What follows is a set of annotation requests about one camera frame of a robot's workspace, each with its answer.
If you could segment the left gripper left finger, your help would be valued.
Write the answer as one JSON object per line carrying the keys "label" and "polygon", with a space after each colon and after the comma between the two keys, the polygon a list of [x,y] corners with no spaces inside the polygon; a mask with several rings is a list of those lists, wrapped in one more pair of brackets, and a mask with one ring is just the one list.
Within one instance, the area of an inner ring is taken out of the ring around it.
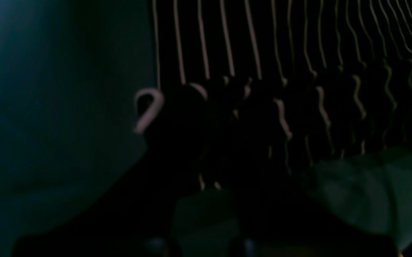
{"label": "left gripper left finger", "polygon": [[17,240],[13,257],[181,257],[176,204],[200,190],[199,153],[148,151],[92,206],[48,232]]}

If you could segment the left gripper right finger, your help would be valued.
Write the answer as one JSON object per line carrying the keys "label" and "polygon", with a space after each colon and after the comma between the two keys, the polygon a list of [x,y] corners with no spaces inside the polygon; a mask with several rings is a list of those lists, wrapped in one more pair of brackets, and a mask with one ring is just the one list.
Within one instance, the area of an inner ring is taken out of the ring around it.
{"label": "left gripper right finger", "polygon": [[230,257],[397,257],[390,236],[348,225],[308,197],[306,157],[229,157],[224,179],[240,234]]}

